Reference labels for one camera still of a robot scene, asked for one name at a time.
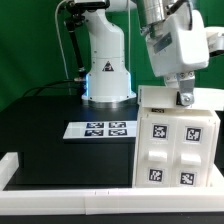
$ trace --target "white frame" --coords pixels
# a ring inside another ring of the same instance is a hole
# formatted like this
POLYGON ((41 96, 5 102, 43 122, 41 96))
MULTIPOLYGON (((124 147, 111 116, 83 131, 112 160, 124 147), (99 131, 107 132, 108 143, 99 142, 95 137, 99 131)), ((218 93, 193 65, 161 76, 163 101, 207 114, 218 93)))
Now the white frame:
POLYGON ((18 167, 17 153, 0 161, 0 215, 224 212, 224 178, 216 166, 207 188, 3 191, 18 167))

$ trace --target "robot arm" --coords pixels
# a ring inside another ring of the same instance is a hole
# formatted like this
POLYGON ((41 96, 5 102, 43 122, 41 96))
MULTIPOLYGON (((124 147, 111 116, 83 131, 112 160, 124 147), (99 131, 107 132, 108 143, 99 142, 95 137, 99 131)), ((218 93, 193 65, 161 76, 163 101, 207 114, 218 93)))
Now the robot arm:
POLYGON ((92 63, 86 74, 86 92, 82 95, 85 105, 115 108, 136 103, 136 94, 131 89, 131 75, 125 68, 124 33, 105 15, 109 5, 110 10, 120 7, 121 11, 127 3, 127 0, 68 1, 67 10, 70 10, 72 20, 82 18, 89 31, 92 63))
POLYGON ((194 103, 194 70, 206 68, 209 51, 201 15, 189 0, 138 0, 142 35, 156 77, 179 88, 183 106, 194 103))

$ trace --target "green background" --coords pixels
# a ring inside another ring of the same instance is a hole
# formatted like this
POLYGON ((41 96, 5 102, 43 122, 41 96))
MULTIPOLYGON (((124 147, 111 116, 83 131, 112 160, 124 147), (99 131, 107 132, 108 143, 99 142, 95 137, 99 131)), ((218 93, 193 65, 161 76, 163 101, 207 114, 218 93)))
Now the green background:
MULTIPOLYGON (((29 88, 65 79, 56 36, 54 12, 59 0, 1 0, 0 5, 0 110, 18 99, 29 88)), ((198 0, 205 26, 224 26, 224 1, 198 0)), ((65 48, 69 76, 77 76, 76 59, 63 21, 58 18, 65 48)), ((128 17, 126 12, 110 13, 108 19, 125 33, 126 67, 128 65, 128 17)), ((136 10, 131 12, 131 65, 133 90, 138 85, 163 85, 152 74, 144 38, 139 34, 136 10)), ((86 27, 77 30, 84 64, 90 69, 90 44, 86 27)), ((197 72, 196 86, 224 88, 224 56, 213 58, 207 69, 197 72)), ((54 94, 64 94, 61 90, 54 94)))

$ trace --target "black table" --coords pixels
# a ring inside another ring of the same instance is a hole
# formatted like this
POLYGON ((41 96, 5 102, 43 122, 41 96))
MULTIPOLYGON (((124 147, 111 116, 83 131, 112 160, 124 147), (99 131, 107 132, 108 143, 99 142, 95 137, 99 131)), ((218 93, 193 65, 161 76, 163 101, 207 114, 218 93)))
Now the black table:
MULTIPOLYGON (((21 98, 0 113, 1 151, 19 152, 20 168, 5 190, 123 188, 132 181, 135 139, 66 143, 70 121, 136 120, 138 107, 96 109, 75 96, 21 98)), ((221 124, 216 163, 224 167, 221 124)), ((0 217, 0 223, 224 223, 224 213, 0 217)))

